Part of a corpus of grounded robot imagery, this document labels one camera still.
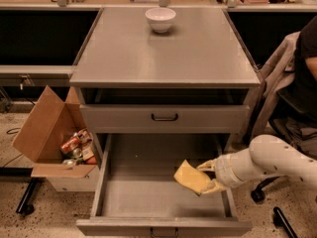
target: yellow sponge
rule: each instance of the yellow sponge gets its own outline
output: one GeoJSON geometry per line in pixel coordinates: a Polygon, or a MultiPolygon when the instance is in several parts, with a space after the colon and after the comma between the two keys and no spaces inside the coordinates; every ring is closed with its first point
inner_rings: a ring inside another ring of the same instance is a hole
{"type": "Polygon", "coordinates": [[[175,180],[200,195],[210,185],[211,179],[205,173],[192,167],[187,160],[183,161],[176,173],[175,180]]]}

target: cabinet top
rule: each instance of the cabinet top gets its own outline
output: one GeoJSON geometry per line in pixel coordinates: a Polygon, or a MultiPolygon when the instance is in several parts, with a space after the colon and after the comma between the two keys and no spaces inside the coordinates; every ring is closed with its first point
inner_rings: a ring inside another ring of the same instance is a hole
{"type": "Polygon", "coordinates": [[[152,31],[150,7],[106,7],[70,84],[79,87],[225,87],[259,85],[221,8],[171,7],[173,27],[152,31]]]}

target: open drawer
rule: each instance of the open drawer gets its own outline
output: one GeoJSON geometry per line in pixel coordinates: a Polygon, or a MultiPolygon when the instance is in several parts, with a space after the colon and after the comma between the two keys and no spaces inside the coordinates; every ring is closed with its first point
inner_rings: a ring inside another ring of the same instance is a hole
{"type": "Polygon", "coordinates": [[[196,166],[219,155],[206,134],[108,135],[90,219],[77,220],[85,235],[240,236],[230,190],[197,196],[173,174],[184,159],[196,166]]]}

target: drawer handle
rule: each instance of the drawer handle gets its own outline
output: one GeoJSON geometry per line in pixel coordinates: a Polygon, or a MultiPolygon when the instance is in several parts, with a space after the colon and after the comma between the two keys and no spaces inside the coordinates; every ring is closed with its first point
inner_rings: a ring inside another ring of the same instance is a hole
{"type": "Polygon", "coordinates": [[[157,236],[154,234],[153,228],[151,228],[151,237],[152,238],[177,238],[178,237],[178,228],[175,228],[174,236],[157,236]]]}
{"type": "Polygon", "coordinates": [[[156,122],[173,122],[178,119],[178,114],[176,113],[173,117],[158,117],[155,114],[152,114],[152,120],[156,122]]]}

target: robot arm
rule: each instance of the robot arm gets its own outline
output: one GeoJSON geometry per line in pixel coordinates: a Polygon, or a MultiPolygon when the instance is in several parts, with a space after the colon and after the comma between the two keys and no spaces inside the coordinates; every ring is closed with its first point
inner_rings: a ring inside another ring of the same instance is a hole
{"type": "Polygon", "coordinates": [[[280,176],[298,177],[317,188],[317,161],[271,135],[257,136],[248,149],[207,161],[197,169],[215,175],[201,194],[236,187],[252,179],[280,176]]]}

